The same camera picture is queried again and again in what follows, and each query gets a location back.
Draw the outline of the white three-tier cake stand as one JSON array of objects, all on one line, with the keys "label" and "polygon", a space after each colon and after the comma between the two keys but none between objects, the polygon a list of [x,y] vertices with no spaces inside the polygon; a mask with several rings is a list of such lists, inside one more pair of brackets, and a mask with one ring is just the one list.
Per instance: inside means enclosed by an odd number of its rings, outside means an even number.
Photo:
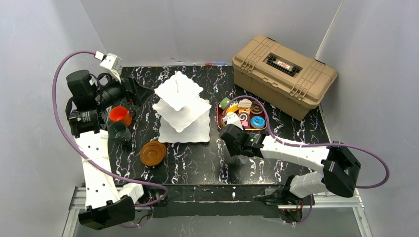
[{"label": "white three-tier cake stand", "polygon": [[210,141],[209,100],[203,88],[180,71],[159,85],[159,101],[152,108],[160,116],[160,143],[207,143]]}]

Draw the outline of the metal serving tongs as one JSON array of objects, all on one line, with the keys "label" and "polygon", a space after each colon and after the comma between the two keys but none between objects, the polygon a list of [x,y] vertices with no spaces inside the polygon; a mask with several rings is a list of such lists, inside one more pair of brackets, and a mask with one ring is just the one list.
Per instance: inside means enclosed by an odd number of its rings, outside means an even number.
[{"label": "metal serving tongs", "polygon": [[239,159],[241,164],[246,164],[252,157],[248,157],[245,155],[237,155],[237,158]]}]

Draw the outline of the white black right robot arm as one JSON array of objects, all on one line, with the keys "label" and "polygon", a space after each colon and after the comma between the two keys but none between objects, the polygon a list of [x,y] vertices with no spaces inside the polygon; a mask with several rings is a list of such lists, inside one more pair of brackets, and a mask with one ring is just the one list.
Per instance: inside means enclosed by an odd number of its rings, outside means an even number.
[{"label": "white black right robot arm", "polygon": [[304,143],[287,146],[266,131],[247,133],[233,124],[223,128],[219,137],[230,156],[278,159],[312,170],[305,175],[291,175],[274,199],[298,200],[323,192],[344,198],[354,195],[361,165],[346,147],[308,147]]}]

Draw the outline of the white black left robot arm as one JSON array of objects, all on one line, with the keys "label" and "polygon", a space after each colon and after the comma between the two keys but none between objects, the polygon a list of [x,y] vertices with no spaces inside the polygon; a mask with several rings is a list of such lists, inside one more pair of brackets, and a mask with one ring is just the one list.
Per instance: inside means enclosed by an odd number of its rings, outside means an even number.
[{"label": "white black left robot arm", "polygon": [[108,107],[126,100],[140,107],[153,95],[151,88],[140,85],[132,76],[114,79],[108,73],[98,77],[88,70],[78,70],[66,76],[72,94],[66,106],[66,116],[76,145],[87,158],[82,159],[86,198],[85,212],[78,215],[81,225],[102,230],[135,219],[136,202],[144,195],[141,184],[126,182],[120,191],[111,171],[108,140],[120,143],[131,140],[128,126],[115,121],[107,130]]}]

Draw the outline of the orange plastic cup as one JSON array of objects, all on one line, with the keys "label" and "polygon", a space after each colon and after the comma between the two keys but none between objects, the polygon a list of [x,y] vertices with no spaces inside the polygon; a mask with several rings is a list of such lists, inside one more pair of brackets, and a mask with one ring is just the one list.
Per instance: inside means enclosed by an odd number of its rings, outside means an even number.
[{"label": "orange plastic cup", "polygon": [[129,127],[135,115],[135,111],[130,111],[124,106],[117,106],[110,110],[108,117],[112,122],[122,122]]}]

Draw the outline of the blue sprinkled donut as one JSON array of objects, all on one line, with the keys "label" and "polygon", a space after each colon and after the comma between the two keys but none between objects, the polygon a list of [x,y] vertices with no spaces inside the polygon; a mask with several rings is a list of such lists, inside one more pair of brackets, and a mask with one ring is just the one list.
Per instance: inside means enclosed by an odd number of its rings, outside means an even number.
[{"label": "blue sprinkled donut", "polygon": [[261,116],[253,116],[251,118],[251,126],[255,129],[263,129],[266,125],[266,121]]}]

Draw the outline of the chocolate swirl roll cake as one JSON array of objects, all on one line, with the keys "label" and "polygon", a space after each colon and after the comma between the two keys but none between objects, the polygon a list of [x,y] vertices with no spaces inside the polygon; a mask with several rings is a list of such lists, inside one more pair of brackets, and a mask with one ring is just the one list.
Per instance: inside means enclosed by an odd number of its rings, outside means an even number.
[{"label": "chocolate swirl roll cake", "polygon": [[247,122],[250,121],[250,115],[247,113],[240,113],[238,114],[238,117],[240,121],[247,121]]}]

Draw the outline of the red dessert tray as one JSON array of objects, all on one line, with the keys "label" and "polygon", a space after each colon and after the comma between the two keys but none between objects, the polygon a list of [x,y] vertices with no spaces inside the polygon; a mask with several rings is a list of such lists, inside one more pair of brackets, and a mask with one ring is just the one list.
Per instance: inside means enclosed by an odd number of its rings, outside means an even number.
[{"label": "red dessert tray", "polygon": [[[217,126],[220,131],[226,126],[223,120],[223,107],[221,104],[227,104],[227,101],[222,101],[217,104]],[[241,124],[246,131],[264,130],[267,128],[266,115],[261,111],[260,114],[254,114],[249,108],[237,108],[234,113],[239,117]]]}]

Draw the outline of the chocolate sprinkled donut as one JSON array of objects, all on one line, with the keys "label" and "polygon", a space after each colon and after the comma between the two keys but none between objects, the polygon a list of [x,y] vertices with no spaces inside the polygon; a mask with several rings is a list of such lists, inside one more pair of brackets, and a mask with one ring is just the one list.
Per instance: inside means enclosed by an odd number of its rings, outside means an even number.
[{"label": "chocolate sprinkled donut", "polygon": [[254,115],[259,115],[263,113],[263,108],[258,102],[252,101],[250,112]]}]

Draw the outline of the yellow decorated cake slice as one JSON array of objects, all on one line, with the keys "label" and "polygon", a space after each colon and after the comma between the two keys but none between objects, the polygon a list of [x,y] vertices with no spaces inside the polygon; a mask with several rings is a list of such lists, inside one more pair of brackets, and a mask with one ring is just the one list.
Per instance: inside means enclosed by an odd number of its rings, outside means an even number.
[{"label": "yellow decorated cake slice", "polygon": [[228,114],[229,112],[235,113],[238,110],[239,110],[239,103],[235,101],[226,108],[226,114]]}]

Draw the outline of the white triangle cake slice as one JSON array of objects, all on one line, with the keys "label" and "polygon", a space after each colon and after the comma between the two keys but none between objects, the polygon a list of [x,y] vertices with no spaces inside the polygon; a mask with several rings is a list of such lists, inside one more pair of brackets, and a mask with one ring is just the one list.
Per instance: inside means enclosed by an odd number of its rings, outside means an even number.
[{"label": "white triangle cake slice", "polygon": [[238,102],[238,107],[243,109],[249,109],[252,106],[252,100],[242,99]]}]

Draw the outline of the green swirl roll cake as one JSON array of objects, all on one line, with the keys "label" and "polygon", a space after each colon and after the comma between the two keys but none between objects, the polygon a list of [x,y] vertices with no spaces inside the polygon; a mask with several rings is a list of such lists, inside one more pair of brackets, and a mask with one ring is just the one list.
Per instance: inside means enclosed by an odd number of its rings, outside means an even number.
[{"label": "green swirl roll cake", "polygon": [[230,99],[227,97],[224,97],[223,100],[218,104],[218,107],[221,108],[222,110],[224,110],[227,105],[230,103]]}]

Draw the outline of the brown round wooden lid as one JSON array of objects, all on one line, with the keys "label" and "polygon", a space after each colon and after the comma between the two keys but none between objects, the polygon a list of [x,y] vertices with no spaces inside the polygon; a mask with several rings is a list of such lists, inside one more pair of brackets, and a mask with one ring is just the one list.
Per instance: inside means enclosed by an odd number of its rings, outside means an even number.
[{"label": "brown round wooden lid", "polygon": [[146,143],[140,151],[140,160],[145,166],[160,164],[167,155],[167,148],[163,143],[151,141]]}]

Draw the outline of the tan plastic toolbox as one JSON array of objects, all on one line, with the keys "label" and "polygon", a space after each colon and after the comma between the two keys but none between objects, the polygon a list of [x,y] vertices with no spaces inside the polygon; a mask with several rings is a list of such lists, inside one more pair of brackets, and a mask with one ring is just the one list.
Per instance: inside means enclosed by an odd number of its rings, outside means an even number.
[{"label": "tan plastic toolbox", "polygon": [[233,58],[234,84],[296,120],[318,107],[337,78],[328,65],[257,35]]}]

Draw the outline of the red blue screwdriver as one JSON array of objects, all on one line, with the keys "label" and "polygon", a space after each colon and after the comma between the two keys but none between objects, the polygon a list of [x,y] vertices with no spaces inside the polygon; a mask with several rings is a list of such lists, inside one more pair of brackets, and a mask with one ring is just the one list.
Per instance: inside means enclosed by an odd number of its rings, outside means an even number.
[{"label": "red blue screwdriver", "polygon": [[205,63],[205,66],[226,66],[225,62],[210,62]]}]

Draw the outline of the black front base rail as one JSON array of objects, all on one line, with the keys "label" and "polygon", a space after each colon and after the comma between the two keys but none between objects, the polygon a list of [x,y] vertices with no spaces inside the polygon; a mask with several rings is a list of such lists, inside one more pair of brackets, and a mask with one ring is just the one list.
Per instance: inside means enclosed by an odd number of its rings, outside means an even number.
[{"label": "black front base rail", "polygon": [[279,218],[277,206],[253,198],[270,185],[166,185],[168,196],[153,205],[154,218],[178,216],[262,216]]}]

